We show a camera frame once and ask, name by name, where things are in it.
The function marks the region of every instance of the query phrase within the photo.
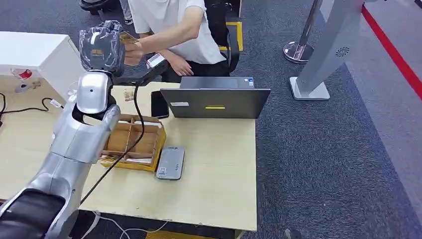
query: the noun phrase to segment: white t-shirt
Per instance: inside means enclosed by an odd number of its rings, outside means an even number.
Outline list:
[[[204,0],[129,0],[129,6],[137,33],[164,31],[182,21],[187,7],[199,6],[204,11],[204,17],[198,38],[170,47],[169,50],[187,61],[200,64],[215,64],[225,60],[211,36]]]

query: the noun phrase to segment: smartphone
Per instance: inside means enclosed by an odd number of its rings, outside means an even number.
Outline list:
[[[158,119],[169,116],[169,106],[160,91],[151,92],[151,116]]]
[[[159,179],[179,180],[182,177],[185,148],[163,147],[155,176]]]

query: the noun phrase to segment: gray power bank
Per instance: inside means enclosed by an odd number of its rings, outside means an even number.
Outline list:
[[[184,158],[185,149],[183,147],[164,147],[161,151],[156,177],[179,180],[182,177]]]

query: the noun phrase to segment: black cable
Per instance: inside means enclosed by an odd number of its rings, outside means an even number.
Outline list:
[[[141,139],[142,139],[142,137],[144,136],[144,133],[145,133],[145,123],[144,123],[144,119],[143,119],[143,117],[142,117],[142,115],[141,115],[141,111],[139,110],[139,106],[138,106],[138,88],[139,88],[139,86],[142,84],[142,82],[143,81],[139,81],[139,82],[137,82],[136,83],[136,86],[135,86],[135,92],[134,92],[134,96],[133,96],[133,101],[134,101],[134,104],[135,104],[135,108],[136,108],[136,112],[138,113],[138,116],[139,116],[139,118],[140,118],[140,120],[141,120],[141,124],[142,124],[142,133],[141,133],[141,135],[139,136],[139,138],[135,141],[135,143],[130,147],[130,148],[128,148],[124,153],[123,153],[123,155],[122,156],[120,156],[111,166],[110,166],[110,168],[108,168],[107,169],[107,171],[104,173],[104,174],[102,174],[102,176],[97,180],[97,182],[92,186],[92,188],[89,190],[89,192],[84,196],[84,198],[81,200],[81,204],[82,203],[84,203],[84,201],[88,198],[88,196],[93,192],[93,190],[99,185],[99,183],[102,181],[102,179],[104,179],[104,177],[111,171],[111,169],[113,169],[116,165],[117,165],[117,163],[119,163],[119,161],[122,159],[122,158],[124,158],[126,155],[127,155],[127,153],[129,153],[129,151],[131,151],[134,147],[135,147],[135,145],[137,145],[140,141],[141,141]]]
[[[42,104],[42,106],[44,106],[44,109],[30,107],[30,108],[25,108],[25,109],[21,109],[21,110],[15,110],[15,111],[4,111],[6,109],[6,96],[3,93],[0,93],[0,95],[3,96],[3,107],[0,111],[0,119],[1,119],[2,115],[4,115],[4,114],[24,112],[24,111],[30,111],[30,110],[38,110],[38,111],[48,112],[48,111],[50,111],[50,109],[45,105],[44,101],[46,101],[46,100],[52,101],[53,100],[50,97],[44,97],[41,100],[41,104]]]

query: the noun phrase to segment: yellow stripe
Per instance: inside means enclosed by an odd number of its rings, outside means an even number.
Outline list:
[[[145,239],[213,239],[207,237],[200,237],[182,233],[173,233],[166,231],[158,231],[156,233],[147,233]]]
[[[224,110],[225,107],[224,106],[206,106],[205,109],[206,110]]]
[[[239,44],[239,51],[243,51],[243,33],[242,33],[242,22],[241,21],[228,21],[227,25],[236,26],[237,43]],[[220,51],[226,51],[225,46],[219,46]]]

